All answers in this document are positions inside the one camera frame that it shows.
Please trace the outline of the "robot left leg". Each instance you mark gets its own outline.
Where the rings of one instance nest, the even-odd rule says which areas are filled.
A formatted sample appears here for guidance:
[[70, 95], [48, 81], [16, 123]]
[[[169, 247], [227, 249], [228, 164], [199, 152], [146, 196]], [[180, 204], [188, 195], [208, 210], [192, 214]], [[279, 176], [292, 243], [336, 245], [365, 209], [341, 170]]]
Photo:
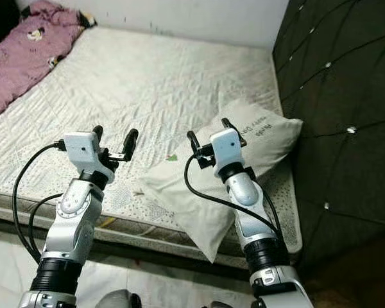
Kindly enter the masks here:
[[142, 300], [136, 293], [119, 289], [102, 296], [94, 308], [142, 308]]

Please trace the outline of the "cream pillow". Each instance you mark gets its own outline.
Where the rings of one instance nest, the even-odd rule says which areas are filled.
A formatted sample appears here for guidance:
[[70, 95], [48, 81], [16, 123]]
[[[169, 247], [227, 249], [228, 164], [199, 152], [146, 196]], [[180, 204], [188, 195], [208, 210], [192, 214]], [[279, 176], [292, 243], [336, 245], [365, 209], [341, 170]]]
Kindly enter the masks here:
[[[237, 99], [226, 105], [196, 137], [209, 143], [211, 135], [224, 130], [222, 119], [237, 127], [248, 143], [242, 148], [246, 165], [252, 167], [264, 191], [269, 194], [282, 224], [287, 249], [301, 248], [296, 230], [297, 203], [291, 167], [286, 157], [297, 143], [304, 122], [287, 119], [262, 105]], [[226, 237], [235, 237], [234, 213], [228, 206], [205, 200], [190, 192], [184, 182], [186, 160], [192, 155], [189, 141], [174, 151], [175, 161], [164, 161], [139, 177], [137, 185], [146, 199], [172, 213], [175, 223], [191, 238], [208, 261], [214, 262]]]

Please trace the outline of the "black tufted headboard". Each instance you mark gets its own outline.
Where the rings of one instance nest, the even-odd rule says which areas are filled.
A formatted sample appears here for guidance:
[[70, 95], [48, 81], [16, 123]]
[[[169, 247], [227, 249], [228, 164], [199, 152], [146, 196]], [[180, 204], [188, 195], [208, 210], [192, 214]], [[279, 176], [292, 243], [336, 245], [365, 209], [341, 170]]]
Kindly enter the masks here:
[[306, 271], [385, 234], [385, 0], [291, 0], [273, 59]]

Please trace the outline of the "purple cartoon print quilt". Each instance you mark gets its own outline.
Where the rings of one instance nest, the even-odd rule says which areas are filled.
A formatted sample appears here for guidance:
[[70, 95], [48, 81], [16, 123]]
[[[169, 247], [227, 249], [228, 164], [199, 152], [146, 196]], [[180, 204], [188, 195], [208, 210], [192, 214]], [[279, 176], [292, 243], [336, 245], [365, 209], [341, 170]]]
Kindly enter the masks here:
[[71, 52], [93, 16], [51, 0], [36, 0], [0, 42], [0, 114], [43, 80]]

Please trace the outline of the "white quilted mattress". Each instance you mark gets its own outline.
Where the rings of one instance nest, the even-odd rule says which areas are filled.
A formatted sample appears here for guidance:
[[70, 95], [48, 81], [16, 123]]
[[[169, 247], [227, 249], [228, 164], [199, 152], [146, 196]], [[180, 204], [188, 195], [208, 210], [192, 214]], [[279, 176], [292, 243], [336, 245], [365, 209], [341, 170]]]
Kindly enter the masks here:
[[[49, 150], [14, 182], [37, 150], [67, 132], [101, 125], [103, 146], [121, 150], [135, 128], [133, 161], [123, 162], [105, 188], [95, 236], [154, 252], [208, 261], [172, 213], [146, 199], [137, 180], [228, 103], [243, 99], [283, 114], [269, 51], [108, 28], [82, 33], [63, 59], [0, 115], [0, 219], [17, 209], [26, 224], [36, 203], [63, 193], [78, 176], [67, 155]], [[242, 269], [235, 237], [221, 243], [214, 263]]]

